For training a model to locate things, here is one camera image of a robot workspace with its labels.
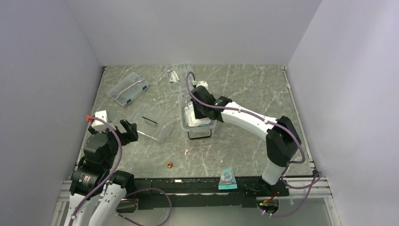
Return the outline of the white gauze packet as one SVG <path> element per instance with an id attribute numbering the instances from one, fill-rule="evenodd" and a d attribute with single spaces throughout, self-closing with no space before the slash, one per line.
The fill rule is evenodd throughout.
<path id="1" fill-rule="evenodd" d="M 187 107 L 184 108 L 184 118 L 186 125 L 188 127 L 205 126 L 211 122 L 209 118 L 196 119 L 194 113 L 194 107 L 192 105 L 188 105 Z"/>

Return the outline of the clear medicine kit box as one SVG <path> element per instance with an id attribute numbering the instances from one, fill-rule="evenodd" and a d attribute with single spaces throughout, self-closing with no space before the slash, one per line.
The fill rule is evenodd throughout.
<path id="1" fill-rule="evenodd" d="M 181 127 L 190 140 L 211 138 L 215 133 L 217 121 L 209 118 L 196 119 L 194 105 L 191 96 L 187 93 L 180 93 L 177 96 Z"/>

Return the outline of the clear divided organizer tray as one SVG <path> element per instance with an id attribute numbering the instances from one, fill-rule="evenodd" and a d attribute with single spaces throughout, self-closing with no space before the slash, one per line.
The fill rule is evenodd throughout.
<path id="1" fill-rule="evenodd" d="M 167 78 L 170 90 L 173 93 L 182 93 L 187 91 L 185 77 L 188 72 L 194 72 L 190 63 L 167 65 Z"/>

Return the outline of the teal packaged item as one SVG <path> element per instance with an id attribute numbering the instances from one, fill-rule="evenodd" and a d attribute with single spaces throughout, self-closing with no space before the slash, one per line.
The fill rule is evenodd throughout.
<path id="1" fill-rule="evenodd" d="M 218 184 L 219 190 L 231 190 L 238 188 L 233 169 L 221 170 L 218 173 L 220 175 Z"/>

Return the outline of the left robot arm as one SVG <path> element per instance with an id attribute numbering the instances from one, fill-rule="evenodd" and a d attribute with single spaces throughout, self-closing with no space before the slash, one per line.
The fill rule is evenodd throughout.
<path id="1" fill-rule="evenodd" d="M 103 226 L 123 198 L 134 194 L 134 175 L 117 170 L 123 146 L 138 141 L 137 125 L 120 120 L 120 132 L 101 120 L 104 130 L 88 128 L 83 157 L 71 179 L 66 226 Z"/>

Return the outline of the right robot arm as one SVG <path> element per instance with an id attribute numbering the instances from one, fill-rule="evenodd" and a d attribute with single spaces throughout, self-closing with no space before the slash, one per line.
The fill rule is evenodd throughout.
<path id="1" fill-rule="evenodd" d="M 272 118 L 241 107 L 227 97 L 215 98 L 204 86 L 196 86 L 189 94 L 194 102 L 196 117 L 204 116 L 211 120 L 229 123 L 243 128 L 266 143 L 267 163 L 259 183 L 264 195 L 271 195 L 278 188 L 277 182 L 294 161 L 296 152 L 303 152 L 302 142 L 292 123 L 286 117 Z"/>

